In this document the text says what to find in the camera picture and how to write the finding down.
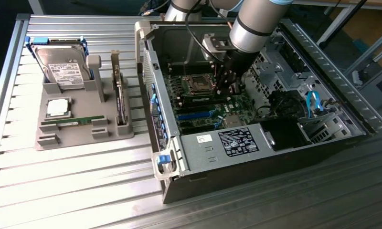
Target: hard disk drive label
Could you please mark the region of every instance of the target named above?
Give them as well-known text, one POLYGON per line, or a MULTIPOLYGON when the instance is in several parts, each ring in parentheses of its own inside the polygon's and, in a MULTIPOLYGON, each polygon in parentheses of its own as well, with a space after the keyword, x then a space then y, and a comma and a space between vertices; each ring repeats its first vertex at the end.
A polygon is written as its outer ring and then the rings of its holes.
POLYGON ((259 151, 248 128, 224 131, 217 134, 228 156, 237 156, 259 151))
POLYGON ((81 71, 77 63, 52 63, 49 69, 60 86, 82 84, 81 71))

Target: slotted aluminum surface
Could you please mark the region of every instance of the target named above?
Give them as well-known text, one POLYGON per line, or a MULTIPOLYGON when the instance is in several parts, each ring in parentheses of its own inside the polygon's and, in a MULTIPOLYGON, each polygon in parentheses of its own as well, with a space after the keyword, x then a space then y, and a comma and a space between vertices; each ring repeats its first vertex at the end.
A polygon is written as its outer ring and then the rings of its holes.
POLYGON ((0 228, 363 228, 382 226, 382 138, 316 166, 161 204, 134 69, 140 17, 31 16, 27 35, 77 38, 102 58, 118 49, 130 84, 132 139, 34 151, 42 74, 23 49, 0 133, 0 228))

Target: sticker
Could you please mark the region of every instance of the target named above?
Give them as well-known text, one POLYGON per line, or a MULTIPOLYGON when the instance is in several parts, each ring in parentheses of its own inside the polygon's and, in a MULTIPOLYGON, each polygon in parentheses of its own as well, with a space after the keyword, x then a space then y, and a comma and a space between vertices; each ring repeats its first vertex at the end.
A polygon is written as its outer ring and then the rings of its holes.
POLYGON ((217 134, 228 156, 237 156, 259 151, 248 128, 224 131, 217 134))
POLYGON ((200 136, 196 136, 196 140, 197 140, 197 143, 211 142, 212 137, 211 135, 200 135, 200 136))
POLYGON ((200 98, 200 99, 192 99, 192 102, 205 101, 209 100, 209 98, 200 98))
POLYGON ((60 86, 82 84, 81 70, 77 63, 50 63, 49 69, 60 86))
POLYGON ((70 123, 58 123, 57 126, 62 127, 62 126, 72 126, 72 125, 78 125, 78 122, 70 122, 70 123))

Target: green circuit board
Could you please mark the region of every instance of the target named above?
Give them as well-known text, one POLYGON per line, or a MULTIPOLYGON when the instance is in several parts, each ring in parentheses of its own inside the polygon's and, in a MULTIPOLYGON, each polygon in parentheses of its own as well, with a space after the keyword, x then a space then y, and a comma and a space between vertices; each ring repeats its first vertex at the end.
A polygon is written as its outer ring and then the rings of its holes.
POLYGON ((212 83, 211 78, 209 74, 164 78, 177 127, 184 135, 241 126, 252 119, 255 110, 247 93, 241 91, 239 95, 213 96, 208 85, 212 83), (209 117, 180 119, 208 112, 209 117), (228 117, 236 119, 236 123, 229 124, 228 117))

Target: blue pcie slot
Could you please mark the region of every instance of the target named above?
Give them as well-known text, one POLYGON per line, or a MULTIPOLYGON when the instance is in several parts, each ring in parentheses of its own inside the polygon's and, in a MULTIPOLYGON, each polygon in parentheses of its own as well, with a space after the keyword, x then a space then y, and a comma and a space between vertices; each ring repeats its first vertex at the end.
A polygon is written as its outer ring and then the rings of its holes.
POLYGON ((196 118, 209 118, 213 114, 213 111, 197 112, 193 114, 183 114, 177 116, 179 120, 189 120, 196 118))

